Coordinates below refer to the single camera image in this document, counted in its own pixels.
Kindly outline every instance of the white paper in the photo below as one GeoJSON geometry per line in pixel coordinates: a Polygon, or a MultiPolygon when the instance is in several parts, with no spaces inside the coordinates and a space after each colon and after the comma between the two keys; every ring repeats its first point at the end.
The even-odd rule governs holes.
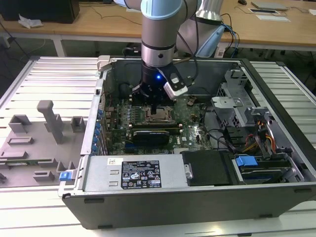
{"type": "Polygon", "coordinates": [[[256,15],[260,20],[263,21],[286,21],[291,22],[289,19],[287,19],[284,16],[262,16],[262,15],[256,15]]]}
{"type": "Polygon", "coordinates": [[[314,16],[316,16],[316,10],[313,10],[313,9],[309,9],[309,12],[310,12],[310,14],[311,14],[311,15],[314,15],[314,16]]]}
{"type": "Polygon", "coordinates": [[[20,20],[18,21],[22,26],[30,29],[31,27],[40,27],[43,26],[41,20],[31,20],[31,19],[27,19],[23,16],[20,16],[20,20]]]}

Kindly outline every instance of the yellow wire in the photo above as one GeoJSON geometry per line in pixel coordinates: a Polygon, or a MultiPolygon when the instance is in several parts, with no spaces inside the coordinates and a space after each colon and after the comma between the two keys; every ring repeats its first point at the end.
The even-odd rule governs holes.
{"type": "Polygon", "coordinates": [[[254,148],[257,145],[257,143],[252,144],[250,147],[247,147],[245,150],[243,150],[242,152],[246,152],[251,150],[252,148],[254,148]]]}

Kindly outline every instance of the table leg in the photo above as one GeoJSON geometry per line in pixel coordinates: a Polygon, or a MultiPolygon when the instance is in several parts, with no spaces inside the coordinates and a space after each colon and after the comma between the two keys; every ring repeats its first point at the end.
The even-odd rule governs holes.
{"type": "Polygon", "coordinates": [[[10,44],[9,44],[8,40],[6,39],[6,37],[4,37],[4,36],[0,36],[0,44],[4,48],[10,48],[10,44]]]}
{"type": "Polygon", "coordinates": [[[100,56],[100,43],[99,41],[94,41],[94,50],[95,50],[95,56],[99,57],[100,56]]]}
{"type": "Polygon", "coordinates": [[[226,46],[218,44],[216,51],[215,51],[214,58],[223,58],[225,50],[226,50],[226,46]]]}
{"type": "Polygon", "coordinates": [[[61,37],[53,36],[52,40],[54,42],[58,57],[67,57],[67,54],[66,54],[65,48],[63,46],[61,37]]]}

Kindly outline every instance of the warning label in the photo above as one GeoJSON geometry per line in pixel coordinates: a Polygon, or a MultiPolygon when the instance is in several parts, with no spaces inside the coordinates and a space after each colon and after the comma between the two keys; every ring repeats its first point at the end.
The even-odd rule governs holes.
{"type": "Polygon", "coordinates": [[[122,189],[161,188],[158,160],[122,162],[122,189]]]}

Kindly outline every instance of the blue drive latch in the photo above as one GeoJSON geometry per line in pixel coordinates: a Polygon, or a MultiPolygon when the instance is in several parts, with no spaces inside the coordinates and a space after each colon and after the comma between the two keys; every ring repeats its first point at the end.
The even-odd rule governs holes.
{"type": "Polygon", "coordinates": [[[238,166],[258,166],[254,156],[239,156],[235,159],[238,166]]]}

